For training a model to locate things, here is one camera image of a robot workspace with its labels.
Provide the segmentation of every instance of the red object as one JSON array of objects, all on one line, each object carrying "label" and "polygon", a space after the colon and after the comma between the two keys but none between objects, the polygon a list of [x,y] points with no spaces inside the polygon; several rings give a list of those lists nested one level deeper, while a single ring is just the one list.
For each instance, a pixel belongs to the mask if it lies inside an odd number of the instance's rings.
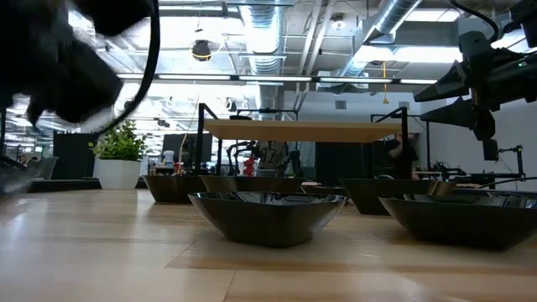
[{"label": "red object", "polygon": [[254,158],[249,158],[244,162],[244,171],[243,173],[246,176],[252,176],[253,175],[253,164],[255,164]]}]

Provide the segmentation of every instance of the ceiling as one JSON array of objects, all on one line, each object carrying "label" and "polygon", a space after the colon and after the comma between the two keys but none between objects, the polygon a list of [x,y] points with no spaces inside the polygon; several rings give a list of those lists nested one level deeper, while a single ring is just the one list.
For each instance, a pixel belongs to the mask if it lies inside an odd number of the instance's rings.
[{"label": "ceiling", "polygon": [[[161,5],[165,5],[170,0],[161,0],[160,2]],[[505,13],[509,6],[517,1],[462,2],[485,14],[500,15]],[[181,5],[181,3],[183,2],[173,1],[174,5]],[[328,26],[324,36],[321,36],[319,33],[320,22],[317,24],[314,38],[322,39],[322,43],[320,53],[316,56],[313,64],[313,74],[317,74],[319,71],[339,70],[352,58],[354,53],[352,41],[355,30],[361,21],[377,12],[378,5],[379,0],[336,2],[336,5],[332,8],[332,15],[342,13],[344,27],[335,29],[332,26]],[[244,75],[251,72],[248,57],[252,54],[248,52],[245,38],[246,30],[240,18],[197,17],[196,14],[200,12],[197,6],[183,7],[182,9],[189,10],[190,13],[182,13],[182,15],[189,15],[190,17],[173,17],[166,14],[166,17],[161,18],[162,43],[157,73]],[[287,8],[285,11],[284,49],[281,54],[276,54],[284,58],[282,72],[285,75],[296,75],[299,71],[300,57],[306,43],[306,31],[309,26],[315,26],[315,24],[311,24],[313,9],[314,1],[299,0],[294,6]],[[324,9],[321,9],[321,17],[324,15]],[[230,13],[235,13],[237,8],[229,6],[229,10]],[[465,14],[451,7],[446,0],[424,0],[410,14],[407,23],[428,22],[430,31],[433,31],[436,28],[440,29],[443,25],[454,24],[466,17]],[[149,47],[148,20],[144,20],[112,39],[104,39],[102,36],[95,34],[91,22],[76,12],[70,12],[70,24],[73,26],[76,36],[91,45],[117,73],[143,73]],[[444,34],[442,32],[431,33],[433,35]],[[525,42],[519,38],[519,35],[510,37],[511,40],[507,38],[503,41],[502,46],[512,46],[517,51],[527,50],[527,45],[524,47]],[[207,62],[199,62],[191,55],[190,48],[197,39],[211,41],[210,46],[213,56]],[[420,37],[414,37],[414,40],[417,41],[415,43],[418,46],[420,46],[420,42],[427,44],[426,39],[420,41]],[[386,76],[436,80],[442,77],[450,68],[451,63],[449,62],[448,60],[445,63],[423,63],[394,58],[387,61],[385,66],[382,64],[368,64],[364,72],[371,77]],[[295,85],[285,85],[284,87],[285,90],[291,90],[286,92],[286,97],[294,100],[292,96],[288,95],[294,93]],[[127,83],[125,85],[116,104],[116,112],[123,109],[125,101],[130,100],[138,88],[137,83]],[[423,89],[423,86],[385,87],[384,85],[370,85],[362,92],[372,92],[372,95],[374,95],[384,92],[386,89],[388,92],[395,93],[416,92]],[[310,93],[316,93],[314,87],[311,87],[311,90]],[[197,123],[193,121],[195,119],[193,117],[196,117],[195,107],[199,102],[207,103],[220,117],[228,117],[231,114],[227,109],[229,102],[235,102],[238,108],[257,108],[258,94],[257,85],[191,85],[159,82],[152,85],[145,103],[131,118],[137,120],[138,128],[141,131],[153,132],[156,136],[156,141],[166,131],[180,132],[196,129]],[[306,102],[314,99],[315,101],[311,101],[311,104],[305,108],[310,115],[321,115],[326,104],[322,104],[321,97],[313,96],[306,98]],[[28,99],[20,96],[17,98],[15,108],[8,113],[10,120],[8,132],[11,133],[8,140],[11,140],[11,143],[22,142],[22,137],[33,140],[45,137],[49,141],[49,137],[54,130],[77,130],[83,127],[83,125],[68,125],[57,117],[48,115],[44,116],[39,124],[42,129],[41,133],[33,132],[28,127],[28,124],[23,122],[24,110],[27,105]],[[166,121],[170,126],[159,126],[157,119]]]}]

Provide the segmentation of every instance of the wooden table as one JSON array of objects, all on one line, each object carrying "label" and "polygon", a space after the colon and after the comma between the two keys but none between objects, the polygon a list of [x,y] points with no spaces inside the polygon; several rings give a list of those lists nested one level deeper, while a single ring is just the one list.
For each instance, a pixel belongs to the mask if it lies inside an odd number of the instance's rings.
[{"label": "wooden table", "polygon": [[205,120],[205,130],[219,139],[371,143],[400,131],[401,124],[387,122]]},{"label": "wooden table", "polygon": [[444,247],[353,206],[288,249],[229,242],[147,190],[26,195],[0,226],[0,301],[537,301],[537,241]]}]

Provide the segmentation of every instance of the white planter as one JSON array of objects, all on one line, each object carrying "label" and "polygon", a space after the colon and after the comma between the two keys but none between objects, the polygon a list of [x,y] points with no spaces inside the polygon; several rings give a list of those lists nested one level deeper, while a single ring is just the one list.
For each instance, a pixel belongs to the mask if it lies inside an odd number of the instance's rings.
[{"label": "white planter", "polygon": [[96,160],[96,177],[104,190],[133,190],[140,176],[140,162]]}]

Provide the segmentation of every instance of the dark metal bowl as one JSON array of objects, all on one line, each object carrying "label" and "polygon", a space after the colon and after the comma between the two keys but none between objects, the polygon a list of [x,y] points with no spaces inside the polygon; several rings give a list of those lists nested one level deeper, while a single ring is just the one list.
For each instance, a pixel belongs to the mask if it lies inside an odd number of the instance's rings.
[{"label": "dark metal bowl", "polygon": [[306,194],[328,194],[328,195],[348,196],[348,193],[345,190],[345,188],[329,188],[329,187],[321,187],[321,186],[304,185],[302,186],[302,190]]},{"label": "dark metal bowl", "polygon": [[364,215],[389,215],[379,196],[403,194],[447,195],[456,183],[434,180],[340,180],[352,202]]},{"label": "dark metal bowl", "polygon": [[206,191],[200,176],[145,175],[143,180],[157,204],[190,204],[188,194]]},{"label": "dark metal bowl", "polygon": [[268,247],[309,241],[345,204],[337,195],[221,192],[189,197],[227,239]]},{"label": "dark metal bowl", "polygon": [[537,210],[513,197],[406,195],[379,198],[404,228],[420,239],[507,250],[534,234]]},{"label": "dark metal bowl", "polygon": [[296,193],[304,182],[296,178],[201,176],[207,192],[286,192]]}]

